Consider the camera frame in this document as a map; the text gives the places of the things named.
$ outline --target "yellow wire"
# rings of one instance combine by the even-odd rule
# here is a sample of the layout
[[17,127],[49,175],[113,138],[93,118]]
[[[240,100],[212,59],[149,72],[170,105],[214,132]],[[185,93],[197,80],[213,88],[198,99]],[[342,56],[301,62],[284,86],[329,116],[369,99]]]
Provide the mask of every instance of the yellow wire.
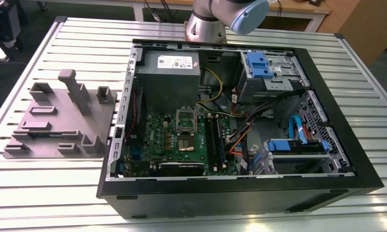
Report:
[[240,140],[237,141],[237,143],[234,144],[234,146],[230,149],[230,154],[233,154],[234,152],[234,148],[237,147],[237,145],[240,144],[240,142],[244,140],[244,138],[246,137],[246,134],[249,133],[249,131],[252,130],[252,127],[248,129],[248,131],[244,133],[244,135],[241,136]]
[[217,77],[217,79],[220,81],[220,93],[218,93],[218,95],[216,97],[213,97],[212,99],[209,99],[209,100],[198,101],[201,103],[206,103],[206,102],[213,102],[222,95],[224,82],[222,82],[220,76],[217,75],[217,73],[214,73],[213,70],[210,70],[209,68],[205,68],[205,67],[202,67],[202,69],[208,70]]

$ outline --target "floor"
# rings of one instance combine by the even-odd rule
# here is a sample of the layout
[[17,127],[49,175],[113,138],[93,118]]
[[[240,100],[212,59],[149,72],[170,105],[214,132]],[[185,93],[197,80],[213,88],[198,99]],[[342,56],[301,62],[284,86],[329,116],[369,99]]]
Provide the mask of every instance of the floor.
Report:
[[[42,12],[34,1],[22,1],[23,8],[29,17],[29,24],[22,27],[21,40],[25,50],[18,56],[17,62],[29,63],[43,37],[59,15],[85,18],[103,18],[134,20],[134,10],[131,7],[114,7],[98,5],[79,5],[67,3],[49,3],[49,10]],[[166,12],[157,12],[163,20],[167,20]],[[191,12],[173,11],[174,22],[183,23],[189,20]],[[149,9],[145,9],[145,18],[147,21],[155,21]],[[0,65],[0,106],[14,88],[19,76],[25,70],[23,64]],[[385,52],[377,62],[370,66],[370,70],[387,91],[387,52]]]

